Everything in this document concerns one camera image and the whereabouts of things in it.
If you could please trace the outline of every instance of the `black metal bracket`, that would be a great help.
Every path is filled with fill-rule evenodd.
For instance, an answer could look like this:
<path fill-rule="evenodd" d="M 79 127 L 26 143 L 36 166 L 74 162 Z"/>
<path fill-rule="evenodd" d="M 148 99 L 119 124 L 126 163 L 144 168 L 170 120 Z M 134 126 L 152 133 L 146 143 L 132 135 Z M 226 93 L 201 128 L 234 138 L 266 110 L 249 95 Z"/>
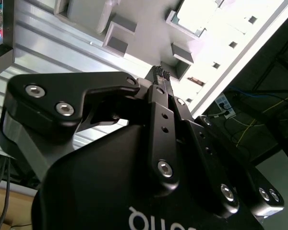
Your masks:
<path fill-rule="evenodd" d="M 134 217 L 125 221 L 131 210 L 142 218 L 151 215 L 144 229 L 160 216 L 172 221 L 171 229 L 183 224 L 261 230 L 253 215 L 283 209 L 278 191 L 233 157 L 237 149 L 225 141 L 216 144 L 222 134 L 207 127 L 207 118 L 201 120 L 206 125 L 195 122 L 185 102 L 171 95 L 167 73 L 153 67 L 150 74 L 153 83 L 122 72 L 21 75 L 9 81 L 0 145 L 25 159 L 42 182 L 33 205 L 40 219 L 34 218 L 33 229 L 88 224 L 143 229 Z M 73 150 L 75 132 L 119 119 L 128 125 Z M 258 188 L 273 191 L 278 201 L 266 194 L 270 199 L 264 202 Z M 66 225 L 55 218 L 71 213 L 81 220 Z M 115 218 L 105 221 L 109 215 Z"/>

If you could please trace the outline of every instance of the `electrical socket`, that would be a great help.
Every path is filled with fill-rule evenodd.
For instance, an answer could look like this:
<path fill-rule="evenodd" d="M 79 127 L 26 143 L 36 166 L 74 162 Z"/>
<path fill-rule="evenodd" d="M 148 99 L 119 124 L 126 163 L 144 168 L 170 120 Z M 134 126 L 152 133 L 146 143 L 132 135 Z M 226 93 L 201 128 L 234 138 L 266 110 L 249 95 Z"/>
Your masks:
<path fill-rule="evenodd" d="M 218 96 L 218 98 L 216 98 L 215 103 L 216 103 L 217 106 L 220 108 L 221 112 L 225 111 L 225 109 L 223 109 L 223 108 L 220 106 L 220 104 L 222 104 L 222 103 L 224 104 L 224 108 L 231 108 L 231 109 L 228 109 L 228 110 L 227 110 L 227 111 L 229 112 L 229 114 L 224 115 L 224 117 L 225 117 L 226 119 L 229 119 L 229 118 L 234 117 L 234 116 L 236 115 L 234 109 L 231 107 L 229 101 L 227 100 L 226 96 L 225 96 L 223 93 L 221 93 L 221 94 Z"/>

